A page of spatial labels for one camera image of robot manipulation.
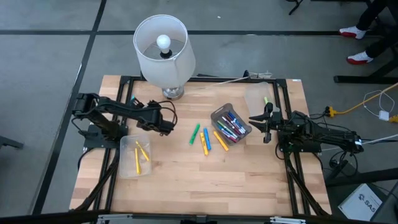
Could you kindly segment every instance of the wooden tabletop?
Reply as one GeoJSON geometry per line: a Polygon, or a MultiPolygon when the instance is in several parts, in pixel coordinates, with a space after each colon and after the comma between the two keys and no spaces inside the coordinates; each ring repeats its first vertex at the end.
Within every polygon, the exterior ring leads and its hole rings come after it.
{"type": "MultiPolygon", "coordinates": [[[[120,76],[104,76],[99,95],[116,99],[119,80],[120,76]]],[[[152,173],[133,179],[124,179],[118,175],[112,212],[264,216],[292,214],[285,165],[275,156],[275,133],[272,141],[264,144],[264,134],[253,128],[252,133],[239,144],[231,146],[228,152],[211,134],[212,150],[208,156],[204,156],[198,136],[192,146],[188,144],[197,123],[201,124],[201,130],[207,127],[210,133],[213,132],[210,114],[225,103],[232,103],[237,114],[248,122],[249,110],[244,93],[252,84],[229,83],[200,88],[210,84],[186,83],[184,96],[174,101],[178,124],[168,136],[143,131],[136,127],[135,121],[128,120],[129,134],[144,133],[150,137],[152,173]]],[[[308,114],[301,81],[287,80],[287,84],[292,111],[308,114]]],[[[269,89],[273,93],[272,85],[269,85],[269,89]]],[[[284,105],[282,90],[279,92],[284,105]]],[[[133,94],[143,103],[164,100],[161,90],[147,82],[134,82],[133,94]]],[[[166,110],[162,110],[162,113],[164,119],[172,120],[171,113],[166,110]]],[[[330,213],[319,161],[312,154],[300,155],[306,186],[323,209],[330,213]]],[[[103,156],[104,149],[96,149],[83,158],[70,208],[79,206],[96,185],[103,156]]],[[[100,208],[104,208],[107,190],[108,185],[104,187],[100,208]]],[[[302,211],[297,186],[296,195],[299,210],[302,211]]]]}

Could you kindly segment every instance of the pen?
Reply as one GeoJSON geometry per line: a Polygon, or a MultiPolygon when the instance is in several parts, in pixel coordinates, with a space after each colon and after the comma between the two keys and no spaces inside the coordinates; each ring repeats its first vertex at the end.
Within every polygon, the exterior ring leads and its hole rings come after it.
{"type": "Polygon", "coordinates": [[[226,116],[226,120],[228,121],[228,124],[230,126],[234,127],[234,130],[237,131],[237,134],[244,134],[242,129],[229,116],[226,116]]]}
{"type": "Polygon", "coordinates": [[[225,142],[221,139],[221,137],[218,135],[218,133],[216,131],[213,131],[213,133],[220,142],[220,144],[222,145],[222,147],[224,148],[224,150],[228,151],[228,147],[226,146],[225,142]]]}
{"type": "Polygon", "coordinates": [[[222,129],[221,131],[222,131],[223,134],[224,134],[227,138],[229,138],[232,142],[237,143],[237,140],[236,140],[232,135],[230,135],[227,131],[225,131],[224,129],[222,129]]]}
{"type": "Polygon", "coordinates": [[[196,138],[196,136],[197,136],[197,134],[198,134],[199,128],[200,128],[200,124],[197,124],[195,130],[193,131],[191,140],[189,141],[189,144],[190,144],[190,145],[193,144],[193,141],[195,140],[195,138],[196,138]]]}
{"type": "Polygon", "coordinates": [[[231,112],[228,112],[228,115],[242,129],[242,131],[246,132],[245,128],[242,126],[242,124],[239,123],[239,121],[235,118],[235,116],[231,112]]]}
{"type": "Polygon", "coordinates": [[[220,129],[223,134],[225,134],[227,137],[231,136],[233,139],[235,139],[235,137],[232,136],[231,133],[227,132],[221,125],[219,125],[219,124],[217,124],[217,125],[218,125],[218,129],[220,129]]]}
{"type": "Polygon", "coordinates": [[[225,123],[227,123],[227,124],[232,128],[233,131],[235,131],[236,134],[241,134],[237,129],[235,129],[235,127],[231,124],[231,122],[229,122],[229,121],[228,121],[226,118],[224,118],[223,116],[222,116],[221,118],[225,121],[225,123]]]}
{"type": "Polygon", "coordinates": [[[137,174],[141,174],[141,168],[139,167],[138,162],[138,149],[136,148],[136,167],[137,167],[137,174]]]}
{"type": "Polygon", "coordinates": [[[229,130],[221,121],[217,121],[217,123],[223,127],[223,129],[227,132],[230,133],[230,135],[234,136],[234,138],[237,138],[237,135],[235,135],[231,130],[229,130]]]}
{"type": "Polygon", "coordinates": [[[139,149],[141,149],[142,154],[144,155],[145,159],[147,161],[149,161],[149,157],[147,155],[147,153],[145,152],[145,150],[141,147],[141,145],[138,143],[138,141],[136,141],[137,146],[139,147],[139,149]]]}
{"type": "Polygon", "coordinates": [[[203,151],[205,152],[205,156],[207,156],[209,154],[209,151],[207,150],[205,135],[203,133],[200,133],[200,139],[203,146],[203,151]]]}
{"type": "Polygon", "coordinates": [[[209,139],[209,133],[207,132],[207,128],[203,128],[205,132],[205,139],[206,139],[206,146],[208,150],[211,150],[211,145],[210,145],[210,139],[209,139]]]}

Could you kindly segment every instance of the white lampshade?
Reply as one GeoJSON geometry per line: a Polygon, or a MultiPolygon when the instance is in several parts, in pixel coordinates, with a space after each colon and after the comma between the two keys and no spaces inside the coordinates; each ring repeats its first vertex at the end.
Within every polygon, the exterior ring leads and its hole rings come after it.
{"type": "Polygon", "coordinates": [[[180,88],[194,73],[196,60],[187,28],[173,16],[156,15],[141,22],[134,47],[142,74],[157,87],[180,88]],[[164,59],[159,54],[169,51],[168,46],[172,55],[164,59]]]}

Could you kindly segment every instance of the gray floor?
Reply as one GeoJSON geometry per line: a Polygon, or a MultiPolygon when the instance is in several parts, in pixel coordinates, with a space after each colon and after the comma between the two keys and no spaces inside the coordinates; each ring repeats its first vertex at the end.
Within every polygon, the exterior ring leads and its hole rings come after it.
{"type": "MultiPolygon", "coordinates": [[[[91,30],[99,0],[0,0],[0,29],[91,30]]],[[[363,3],[305,0],[292,16],[293,4],[263,0],[108,0],[100,30],[134,30],[153,14],[171,14],[189,30],[337,30],[356,23],[363,3]]],[[[382,19],[390,21],[389,13],[382,19]]],[[[65,109],[88,36],[0,35],[0,135],[25,143],[21,151],[0,152],[0,216],[29,213],[44,164],[65,109]]],[[[302,79],[311,113],[326,105],[350,108],[369,91],[385,85],[335,84],[334,75],[366,75],[386,63],[387,51],[369,65],[352,66],[348,55],[362,51],[375,38],[191,35],[197,72],[241,77],[244,70],[274,74],[274,78],[302,79]]],[[[97,92],[103,75],[138,75],[139,65],[130,35],[97,36],[81,84],[82,92],[97,92]]],[[[389,94],[398,99],[398,90],[389,94]]],[[[377,110],[377,100],[368,105],[377,110]]],[[[357,130],[363,138],[396,134],[397,125],[378,120],[364,108],[328,120],[357,130]]],[[[77,175],[83,138],[69,127],[44,206],[44,212],[67,211],[77,175]]],[[[393,168],[396,145],[366,146],[358,154],[359,171],[393,168]]],[[[327,164],[333,151],[324,152],[327,164]]],[[[391,190],[395,181],[377,183],[391,190]]],[[[375,221],[396,223],[391,196],[375,221]]]]}

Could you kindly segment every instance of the red and white sneaker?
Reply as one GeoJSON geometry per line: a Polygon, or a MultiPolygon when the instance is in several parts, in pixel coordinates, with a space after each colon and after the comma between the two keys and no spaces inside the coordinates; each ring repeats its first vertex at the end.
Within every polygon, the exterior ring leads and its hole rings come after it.
{"type": "Polygon", "coordinates": [[[373,61],[373,58],[369,57],[366,54],[366,51],[358,53],[356,55],[349,56],[347,58],[347,62],[352,65],[363,65],[365,63],[369,63],[373,61]]]}
{"type": "Polygon", "coordinates": [[[357,40],[362,39],[365,36],[366,30],[359,30],[356,26],[342,28],[338,31],[343,37],[354,37],[357,40]]]}

